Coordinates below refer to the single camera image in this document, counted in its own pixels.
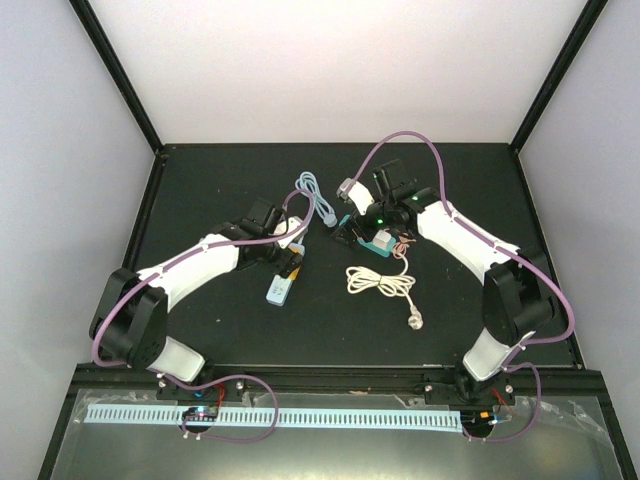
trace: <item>white wall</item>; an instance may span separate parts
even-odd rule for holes
[[[585,0],[91,0],[165,142],[509,142]]]
[[[0,477],[33,479],[153,155],[69,2],[0,9]]]
[[[609,2],[523,152],[589,368],[640,467],[640,2]]]

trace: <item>coiled white extension cord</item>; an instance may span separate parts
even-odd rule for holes
[[[302,172],[300,178],[296,180],[296,188],[309,190],[313,193],[313,197],[316,200],[315,208],[316,213],[322,219],[327,227],[335,227],[338,223],[336,218],[336,212],[329,202],[327,202],[320,193],[320,186],[316,176],[311,172]]]
[[[347,268],[347,291],[352,294],[363,292],[368,288],[376,287],[386,297],[404,297],[409,302],[411,316],[408,323],[414,330],[419,330],[424,324],[422,314],[409,296],[409,290],[416,283],[411,275],[405,275],[409,269],[409,261],[406,257],[408,245],[398,242],[391,250],[393,257],[404,262],[404,269],[398,275],[380,275],[367,267]]]

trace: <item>blue cable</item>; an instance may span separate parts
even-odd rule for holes
[[[296,180],[296,188],[309,190],[313,194],[316,203],[316,212],[327,227],[335,227],[338,223],[336,212],[329,202],[320,193],[320,186],[316,176],[311,172],[302,172]]]

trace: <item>black metal frame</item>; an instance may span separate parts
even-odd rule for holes
[[[260,376],[277,391],[335,393],[350,390],[366,390],[372,393],[415,393],[415,386],[423,383],[424,378],[437,374],[439,368],[415,369],[317,369],[310,372],[307,368],[256,368],[239,371],[234,367],[221,368],[222,375],[249,373]],[[620,424],[602,374],[592,370],[567,370],[555,368],[539,369],[543,394],[546,396],[588,396],[596,397],[602,410],[609,437],[613,443],[616,458],[625,479],[636,479],[636,471],[629,450],[622,436]],[[127,389],[156,390],[157,378],[150,372],[140,372],[126,368],[102,369],[93,364],[78,365],[65,397],[60,416],[56,423],[51,442],[47,449],[39,479],[51,477],[62,439],[71,417],[78,392],[81,389]],[[535,378],[530,372],[519,371],[511,376],[511,384],[521,395],[535,395]],[[246,389],[256,388],[250,384]]]
[[[129,81],[122,64],[111,46],[98,18],[88,0],[70,0],[78,18],[83,23],[96,50],[100,54],[109,73],[118,86],[125,102],[129,106],[138,125],[144,133],[150,147],[156,154],[156,158],[149,176],[149,181],[144,192],[138,216],[133,228],[131,239],[126,250],[123,266],[134,268],[142,245],[145,230],[153,204],[156,199],[158,187],[162,180],[166,165],[166,156],[163,155],[164,145],[158,137],[151,120],[146,114],[140,99],[138,98],[131,82]],[[513,152],[513,160],[519,170],[521,181],[527,187],[519,159],[519,151],[533,131],[544,109],[551,100],[560,81],[571,65],[584,40],[602,12],[607,0],[588,0],[576,21],[571,34],[567,38],[562,50],[556,58],[551,71],[547,75],[540,91],[525,116],[518,132],[516,133],[510,148]],[[528,204],[531,209],[538,236],[542,242],[545,253],[549,254],[542,229],[535,212],[533,201],[528,194]],[[554,281],[557,281],[553,265],[551,273]],[[582,368],[583,359],[575,336],[571,337],[571,344],[576,358],[575,368],[541,368],[540,374],[545,395],[586,395],[596,396],[600,402],[602,413],[609,429],[609,435],[615,447],[616,457],[622,469],[624,478],[637,478],[626,443],[622,436],[615,410],[607,392],[604,379],[600,372],[588,371]],[[279,391],[345,391],[369,389],[372,392],[412,392],[415,386],[424,381],[430,373],[433,374],[442,369],[427,368],[255,368],[219,366],[216,367],[220,374],[252,373],[259,375],[265,381],[273,385]],[[80,389],[155,389],[157,379],[148,372],[137,372],[128,369],[105,370],[95,365],[79,365],[71,381],[71,385],[64,400],[64,404],[54,429],[49,448],[47,450],[42,469],[38,478],[49,478],[56,461],[59,448],[62,443],[67,422],[71,415],[78,391]],[[518,392],[525,395],[535,393],[535,381],[527,372],[517,372],[513,375],[512,383]]]

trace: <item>black work surface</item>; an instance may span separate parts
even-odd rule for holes
[[[244,215],[256,197],[281,203],[304,170],[312,171],[338,218],[350,208],[335,197],[355,174],[370,144],[169,145],[168,159],[137,268],[160,263],[198,242],[214,225]],[[534,217],[506,144],[442,144],[448,199],[465,216],[521,247],[540,245]],[[435,161],[423,144],[381,149],[361,181],[375,191],[371,166],[403,160],[424,186],[437,187]],[[290,212],[307,204],[294,199]],[[350,295],[345,269],[363,265],[397,274],[402,262],[329,237],[315,217],[304,238],[306,256],[283,307],[267,303],[273,274],[265,265],[218,277],[178,304],[169,335],[217,364],[284,366],[452,365],[482,330],[482,288],[474,275],[435,244],[421,239],[408,253],[416,277],[411,297],[422,312],[419,331],[407,325],[404,298],[376,289]],[[559,316],[539,336],[561,333]],[[567,342],[536,346],[519,359],[572,365]]]

